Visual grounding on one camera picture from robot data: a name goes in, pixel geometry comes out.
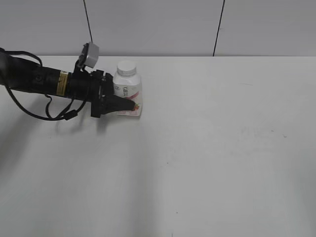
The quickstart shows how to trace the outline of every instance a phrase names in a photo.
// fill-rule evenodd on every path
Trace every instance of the white table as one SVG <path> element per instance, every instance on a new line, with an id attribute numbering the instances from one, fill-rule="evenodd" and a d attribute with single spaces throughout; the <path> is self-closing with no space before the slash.
<path id="1" fill-rule="evenodd" d="M 316 58 L 129 59 L 140 119 L 40 121 L 0 88 L 0 236 L 316 236 Z M 16 94 L 43 114 L 43 95 Z"/>

